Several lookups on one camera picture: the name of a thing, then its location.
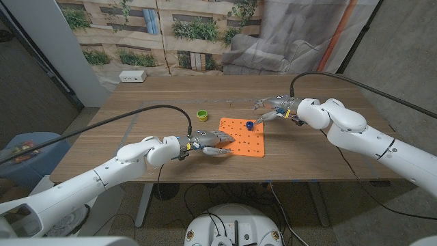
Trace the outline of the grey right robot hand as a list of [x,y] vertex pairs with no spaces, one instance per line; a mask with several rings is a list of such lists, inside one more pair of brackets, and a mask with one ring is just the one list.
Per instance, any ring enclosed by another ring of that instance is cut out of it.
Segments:
[[254,110],[260,107],[265,107],[271,109],[271,111],[258,118],[255,121],[255,125],[280,117],[291,119],[296,125],[302,126],[305,122],[300,120],[297,116],[297,107],[300,103],[301,99],[290,97],[288,95],[279,95],[257,100],[255,102]]

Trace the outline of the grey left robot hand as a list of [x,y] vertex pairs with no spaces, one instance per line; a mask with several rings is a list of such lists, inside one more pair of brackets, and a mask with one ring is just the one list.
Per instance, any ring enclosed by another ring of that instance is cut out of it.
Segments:
[[184,160],[192,150],[201,150],[208,156],[231,154],[232,150],[218,148],[220,143],[234,142],[235,139],[223,131],[196,131],[191,135],[178,137],[180,155],[178,159]]

